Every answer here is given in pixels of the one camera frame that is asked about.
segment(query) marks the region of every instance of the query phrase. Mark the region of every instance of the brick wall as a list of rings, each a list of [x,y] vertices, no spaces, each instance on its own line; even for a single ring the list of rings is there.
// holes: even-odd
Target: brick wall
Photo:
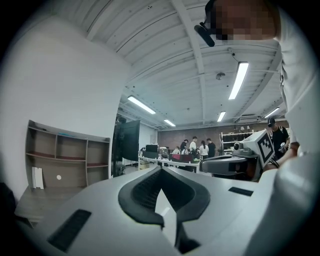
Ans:
[[[279,121],[277,122],[277,124],[285,128],[289,127],[289,124],[287,121]],[[246,125],[237,125],[237,127],[241,127],[241,126],[243,126],[244,128],[247,128]],[[267,123],[256,123],[256,124],[250,124],[249,126],[250,126],[250,131],[253,129],[255,132],[258,132],[267,128]],[[221,133],[227,134],[232,132],[234,133],[236,132],[234,130],[234,125],[202,128],[202,129],[158,131],[158,144],[160,147],[169,147],[170,149],[174,149],[176,146],[180,147],[184,139],[188,139],[190,144],[190,142],[192,141],[192,137],[197,136],[198,141],[196,145],[197,147],[200,147],[201,141],[206,142],[207,138],[211,138],[212,142],[215,144],[215,150],[217,155],[217,150],[220,147],[219,134]]]

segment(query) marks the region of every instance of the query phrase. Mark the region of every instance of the box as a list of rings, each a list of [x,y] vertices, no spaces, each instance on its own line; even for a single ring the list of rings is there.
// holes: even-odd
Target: box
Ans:
[[[275,154],[274,145],[266,129],[253,133],[248,138],[240,141],[240,143],[243,144],[243,148],[250,148],[254,154],[259,155],[262,168]]]

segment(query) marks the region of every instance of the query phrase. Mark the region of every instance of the fluorescent ceiling light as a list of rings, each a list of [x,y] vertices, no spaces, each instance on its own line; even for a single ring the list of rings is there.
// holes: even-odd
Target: fluorescent ceiling light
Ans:
[[[155,114],[156,112],[154,112],[151,108],[147,107],[145,104],[143,104],[142,102],[140,102],[139,100],[137,100],[135,97],[133,96],[129,96],[128,100],[133,102],[134,104],[137,104],[139,107],[143,108],[144,110],[148,111],[150,114]]]
[[[222,119],[224,118],[225,114],[226,114],[226,111],[222,111],[222,112],[220,113],[220,116],[219,116],[219,118],[218,118],[218,122],[221,122],[221,121],[222,121]]]
[[[229,100],[234,100],[237,97],[237,94],[242,86],[242,83],[245,80],[246,73],[248,71],[249,63],[248,62],[239,62],[238,70],[236,72],[235,82],[230,94]]]
[[[274,112],[278,111],[279,107],[277,107],[274,111],[272,111],[270,114],[267,114],[264,118],[270,117]]]
[[[169,125],[175,127],[175,125],[174,125],[172,122],[170,122],[169,120],[164,120],[164,121],[165,121],[166,123],[168,123]]]

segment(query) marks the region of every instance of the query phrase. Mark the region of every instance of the black cap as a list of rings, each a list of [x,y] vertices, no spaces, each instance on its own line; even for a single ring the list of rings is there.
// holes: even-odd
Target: black cap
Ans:
[[[276,120],[273,117],[270,117],[268,119],[268,127],[272,127],[272,125],[275,123],[276,123]]]

